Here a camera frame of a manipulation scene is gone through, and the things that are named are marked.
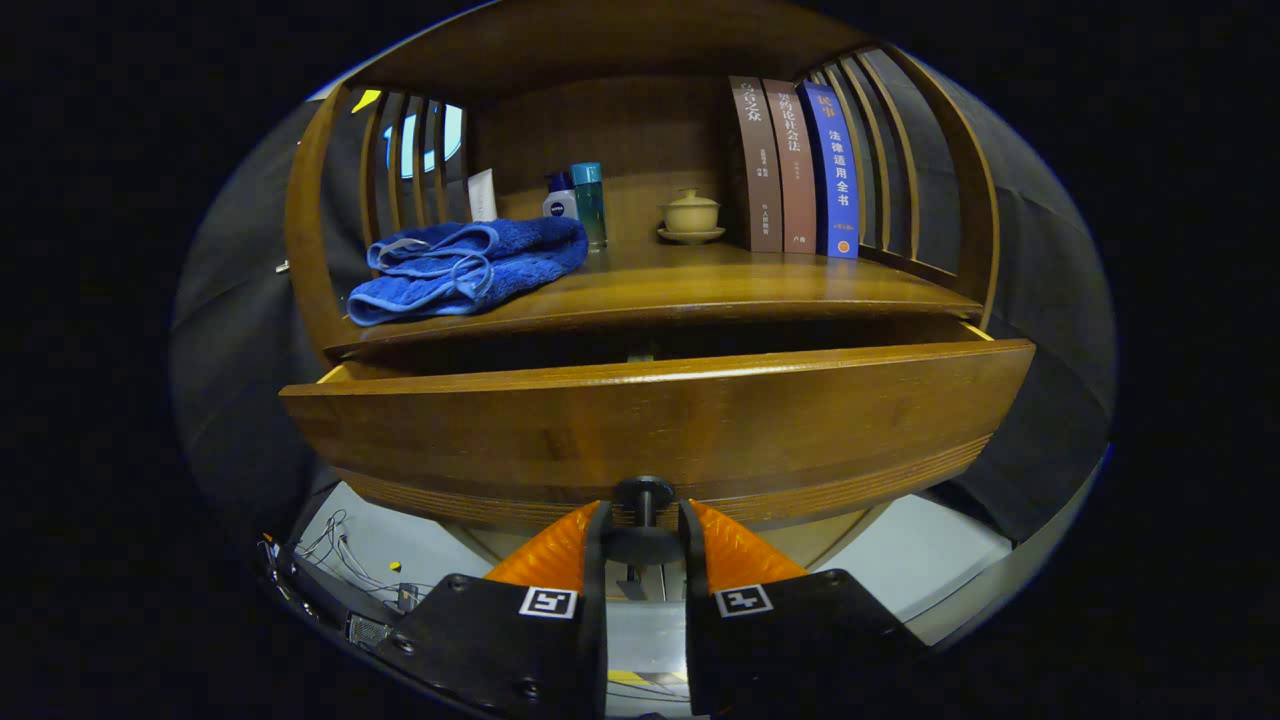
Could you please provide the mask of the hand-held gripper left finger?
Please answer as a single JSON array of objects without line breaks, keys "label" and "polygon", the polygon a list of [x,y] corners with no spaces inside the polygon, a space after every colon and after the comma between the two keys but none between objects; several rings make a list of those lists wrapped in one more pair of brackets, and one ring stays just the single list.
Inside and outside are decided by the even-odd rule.
[{"label": "hand-held gripper left finger", "polygon": [[485,577],[443,577],[378,661],[477,719],[604,717],[608,528],[609,505],[595,501]]}]

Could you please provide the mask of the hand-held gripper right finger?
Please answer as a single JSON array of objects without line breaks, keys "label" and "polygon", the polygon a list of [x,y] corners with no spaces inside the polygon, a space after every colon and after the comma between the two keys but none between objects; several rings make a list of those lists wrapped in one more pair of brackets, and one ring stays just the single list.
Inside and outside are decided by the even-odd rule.
[{"label": "hand-held gripper right finger", "polygon": [[849,571],[808,571],[708,503],[680,505],[692,711],[847,717],[925,655]]}]

